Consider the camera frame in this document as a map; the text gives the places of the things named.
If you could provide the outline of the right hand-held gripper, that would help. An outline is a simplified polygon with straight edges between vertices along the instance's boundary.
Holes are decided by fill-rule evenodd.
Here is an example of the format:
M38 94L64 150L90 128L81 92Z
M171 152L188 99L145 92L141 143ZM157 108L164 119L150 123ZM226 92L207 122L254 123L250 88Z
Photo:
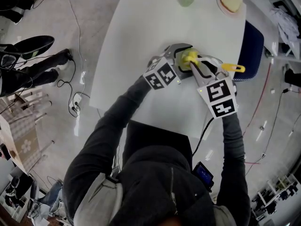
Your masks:
M199 86L197 91L214 119L238 111L233 81L227 71L221 71L221 64L222 61L213 56L198 56L198 65L190 63Z

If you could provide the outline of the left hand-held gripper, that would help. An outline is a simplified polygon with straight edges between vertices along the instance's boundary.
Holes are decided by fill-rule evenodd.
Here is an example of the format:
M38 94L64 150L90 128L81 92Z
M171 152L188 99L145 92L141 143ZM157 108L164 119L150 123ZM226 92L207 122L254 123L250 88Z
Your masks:
M175 66L176 54L192 47L187 43L172 44L163 53L150 59L143 77L153 90L163 89L170 84L181 84L181 79L193 76L192 70L182 70L180 66Z

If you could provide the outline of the pale green translucent cup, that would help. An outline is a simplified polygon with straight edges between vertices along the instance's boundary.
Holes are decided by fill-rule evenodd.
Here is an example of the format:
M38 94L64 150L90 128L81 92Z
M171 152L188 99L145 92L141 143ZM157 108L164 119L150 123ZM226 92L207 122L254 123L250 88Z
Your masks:
M195 48L188 48L184 51L181 51L179 54L177 54L177 64L180 67L181 71L183 72L190 72L191 71L191 63L193 63L196 66L199 66L200 61L199 56L200 53Z

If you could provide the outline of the yellow brush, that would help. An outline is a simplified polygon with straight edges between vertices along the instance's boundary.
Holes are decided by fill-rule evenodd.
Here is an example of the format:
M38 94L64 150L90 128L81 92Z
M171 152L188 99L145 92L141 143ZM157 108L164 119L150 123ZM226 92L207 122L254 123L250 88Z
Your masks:
M201 62L208 62L209 64L213 65L214 67L220 68L224 71L228 72L239 72L239 73L244 73L245 72L245 67L242 65L235 65L235 64L227 64L223 63L221 60L212 57L212 56L203 56L197 52L197 51L188 51L182 54L181 57L181 63L182 65L189 65L189 64L194 64L196 66L200 66Z

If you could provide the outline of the person's left forearm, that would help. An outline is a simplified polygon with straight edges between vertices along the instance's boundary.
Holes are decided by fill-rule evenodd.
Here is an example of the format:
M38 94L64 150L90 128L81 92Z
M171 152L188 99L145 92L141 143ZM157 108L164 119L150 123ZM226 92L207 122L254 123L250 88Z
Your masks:
M129 123L150 91L150 85L140 76L139 79L105 112L98 121L94 134L108 136L109 133L118 135Z

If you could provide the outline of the white table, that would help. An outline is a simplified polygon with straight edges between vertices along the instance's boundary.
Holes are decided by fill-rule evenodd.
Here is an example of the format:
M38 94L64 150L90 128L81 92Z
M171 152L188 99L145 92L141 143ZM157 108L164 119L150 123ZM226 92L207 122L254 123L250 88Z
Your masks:
M188 43L202 55L236 64L245 31L246 5L223 13L217 0L120 0L99 55L90 105L106 111L145 71L148 62L172 44ZM133 120L189 137L201 136L209 119L194 78L152 90Z

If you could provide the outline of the dark blue chair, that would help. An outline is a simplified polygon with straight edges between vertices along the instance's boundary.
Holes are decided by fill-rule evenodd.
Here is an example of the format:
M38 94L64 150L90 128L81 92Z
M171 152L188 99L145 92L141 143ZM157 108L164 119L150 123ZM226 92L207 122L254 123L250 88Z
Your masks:
M251 23L246 21L238 65L245 67L244 73L235 72L234 81L247 81L258 72L264 47L264 36Z

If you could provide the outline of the pink plate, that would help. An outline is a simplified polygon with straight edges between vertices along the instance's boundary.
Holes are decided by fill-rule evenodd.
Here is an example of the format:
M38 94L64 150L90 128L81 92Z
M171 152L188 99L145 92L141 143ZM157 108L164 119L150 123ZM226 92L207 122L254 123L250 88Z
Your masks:
M229 15L229 16L234 16L235 14L237 14L238 12L236 12L236 13L231 13L231 12L229 12L221 3L220 3L220 0L217 0L217 5L218 5L218 7L221 9L221 11L224 13L224 14L226 14L226 15Z

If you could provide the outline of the white shelving rack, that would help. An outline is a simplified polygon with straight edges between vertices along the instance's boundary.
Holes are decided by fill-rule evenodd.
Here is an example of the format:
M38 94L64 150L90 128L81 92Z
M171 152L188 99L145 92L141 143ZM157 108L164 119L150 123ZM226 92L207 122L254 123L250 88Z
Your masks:
M243 0L247 5L246 19L264 36L264 47L270 57L280 60L301 62L301 33L295 41L288 41L288 49L283 51L278 27L278 14L281 9L286 16L291 16L300 23L301 29L301 0Z

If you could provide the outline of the white crumpled cloth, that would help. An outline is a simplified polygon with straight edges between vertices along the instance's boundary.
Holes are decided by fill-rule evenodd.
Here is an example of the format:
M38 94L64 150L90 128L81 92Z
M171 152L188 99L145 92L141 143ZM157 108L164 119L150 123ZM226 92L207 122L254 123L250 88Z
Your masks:
M297 42L299 27L297 21L279 8L270 10L270 15L274 22L276 22L281 39L285 44L289 42Z

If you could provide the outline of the black device with blue screen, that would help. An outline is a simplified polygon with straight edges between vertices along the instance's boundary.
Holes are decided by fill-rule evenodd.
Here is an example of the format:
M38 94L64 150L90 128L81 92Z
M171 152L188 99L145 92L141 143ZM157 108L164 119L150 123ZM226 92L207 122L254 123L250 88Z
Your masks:
M214 176L202 162L197 163L197 165L192 171L192 174L202 181L208 192L212 192L212 187L214 185Z

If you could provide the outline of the white power strip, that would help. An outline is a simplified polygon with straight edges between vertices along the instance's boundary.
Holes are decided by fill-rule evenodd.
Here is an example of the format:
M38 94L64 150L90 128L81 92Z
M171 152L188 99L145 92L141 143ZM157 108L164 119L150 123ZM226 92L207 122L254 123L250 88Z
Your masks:
M76 108L79 106L80 102L82 100L82 96L80 95L80 93L76 93L73 95L73 97L71 98L71 101L69 103L69 107L70 108Z

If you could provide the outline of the person's dark hooded jacket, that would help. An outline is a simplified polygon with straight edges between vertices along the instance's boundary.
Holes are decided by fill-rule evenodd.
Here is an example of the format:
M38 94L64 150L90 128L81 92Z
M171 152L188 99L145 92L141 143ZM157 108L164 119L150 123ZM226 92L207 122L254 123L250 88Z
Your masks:
M187 136L131 119L121 134L92 132L64 178L67 218L74 226L248 226L248 189L219 192L213 203L191 169Z

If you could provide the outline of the low white shelf unit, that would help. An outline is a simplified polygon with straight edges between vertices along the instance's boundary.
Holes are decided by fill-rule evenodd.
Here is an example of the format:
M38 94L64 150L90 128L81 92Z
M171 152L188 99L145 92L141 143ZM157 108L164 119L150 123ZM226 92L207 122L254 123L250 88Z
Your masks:
M251 200L251 213L257 222L277 211L279 202L283 202L300 191L301 183L293 174L268 180L265 187L258 191Z

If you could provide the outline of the checkered fabric box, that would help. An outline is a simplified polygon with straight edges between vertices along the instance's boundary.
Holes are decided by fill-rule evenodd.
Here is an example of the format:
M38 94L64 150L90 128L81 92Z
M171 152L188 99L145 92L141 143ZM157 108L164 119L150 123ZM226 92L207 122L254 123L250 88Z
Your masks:
M6 146L11 160L25 174L41 158L36 122L51 103L34 103L26 109L18 105L0 114L0 141Z

